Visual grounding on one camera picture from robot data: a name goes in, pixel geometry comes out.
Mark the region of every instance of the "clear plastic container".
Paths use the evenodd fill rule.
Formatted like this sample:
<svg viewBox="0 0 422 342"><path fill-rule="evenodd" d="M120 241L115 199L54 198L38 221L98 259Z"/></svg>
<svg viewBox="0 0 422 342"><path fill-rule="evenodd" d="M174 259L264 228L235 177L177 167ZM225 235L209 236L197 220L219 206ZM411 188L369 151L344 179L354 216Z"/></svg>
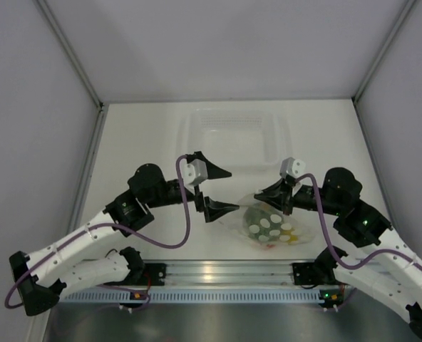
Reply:
<svg viewBox="0 0 422 342"><path fill-rule="evenodd" d="M199 109L186 118L178 154L201 150L226 170L265 170L288 157L284 136L279 118L272 113Z"/></svg>

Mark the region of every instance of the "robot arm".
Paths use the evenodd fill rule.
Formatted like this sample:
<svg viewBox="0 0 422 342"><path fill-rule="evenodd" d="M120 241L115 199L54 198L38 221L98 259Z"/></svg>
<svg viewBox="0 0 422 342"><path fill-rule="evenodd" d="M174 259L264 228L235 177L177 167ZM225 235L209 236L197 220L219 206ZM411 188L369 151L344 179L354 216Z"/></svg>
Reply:
<svg viewBox="0 0 422 342"><path fill-rule="evenodd" d="M319 212L328 249L314 263L297 266L295 284L311 284L304 279L315 279L315 284L334 281L352 284L393 309L422 338L422 260L408 248L387 218L360 199L361 183L350 171L342 167L330 169L322 188L317 187L314 176L302 175L303 171L301 160L285 160L281 179L254 196L285 214L291 214L294 207ZM312 187L298 184L305 177L311 178ZM357 263L352 259L357 256L347 256L345 251L332 246L324 213L337 216L333 227L367 255L365 260ZM365 266L373 258L395 280Z"/></svg>
<svg viewBox="0 0 422 342"><path fill-rule="evenodd" d="M192 187L193 192L185 189L182 183L180 159L177 161L178 179L171 181L165 181L157 165L142 165L128 180L129 190L117 196L91 221L37 252L13 254L9 259L15 280L12 290L18 289L26 314L40 314L56 305L61 297L80 289L139 279L145 265L134 248L128 247L105 259L84 260L95 259L130 234L154 242L137 233L154 220L150 208L194 202L195 209L204 213L206 222L239 208L213 201L200 191L201 182L230 177L231 173L212 164L201 152L186 155L185 159L185 185ZM155 243L165 248L178 248L187 236L188 231L186 238L174 246ZM8 300L6 306L12 307Z"/></svg>

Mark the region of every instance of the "black wire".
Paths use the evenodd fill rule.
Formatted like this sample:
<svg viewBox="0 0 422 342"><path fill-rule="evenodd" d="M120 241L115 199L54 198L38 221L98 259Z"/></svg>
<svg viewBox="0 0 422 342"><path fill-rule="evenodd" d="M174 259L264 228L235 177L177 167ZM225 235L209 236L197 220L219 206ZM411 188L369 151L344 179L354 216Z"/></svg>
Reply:
<svg viewBox="0 0 422 342"><path fill-rule="evenodd" d="M300 285L300 286L301 286L302 289L305 289L305 290L312 290L314 287L317 287L317 285L312 285L310 287L305 287L305 286L302 286L302 285Z"/></svg>
<svg viewBox="0 0 422 342"><path fill-rule="evenodd" d="M108 251L108 253L105 255L105 258L108 256L108 255L110 255L110 253L111 252L118 252L116 249L114 249L114 248L112 248L112 249L110 249L109 251Z"/></svg>

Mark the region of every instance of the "transparent plastic bag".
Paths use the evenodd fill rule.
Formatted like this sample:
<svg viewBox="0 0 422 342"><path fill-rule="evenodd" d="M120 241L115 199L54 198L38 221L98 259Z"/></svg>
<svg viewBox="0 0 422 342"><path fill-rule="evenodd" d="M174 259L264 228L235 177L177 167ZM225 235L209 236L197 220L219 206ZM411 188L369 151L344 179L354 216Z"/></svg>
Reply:
<svg viewBox="0 0 422 342"><path fill-rule="evenodd" d="M240 208L219 222L253 244L263 248L289 246L306 244L315 237L312 228L257 201L254 194L243 197L237 204Z"/></svg>

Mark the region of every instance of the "bag with green contents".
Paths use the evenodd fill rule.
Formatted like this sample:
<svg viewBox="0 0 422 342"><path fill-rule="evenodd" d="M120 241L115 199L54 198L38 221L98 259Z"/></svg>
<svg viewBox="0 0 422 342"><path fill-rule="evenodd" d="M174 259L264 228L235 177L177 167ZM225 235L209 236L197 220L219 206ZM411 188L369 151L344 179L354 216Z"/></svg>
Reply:
<svg viewBox="0 0 422 342"><path fill-rule="evenodd" d="M306 244L315 236L313 229L257 201L254 194L243 197L237 204L240 208L219 222L261 247Z"/></svg>

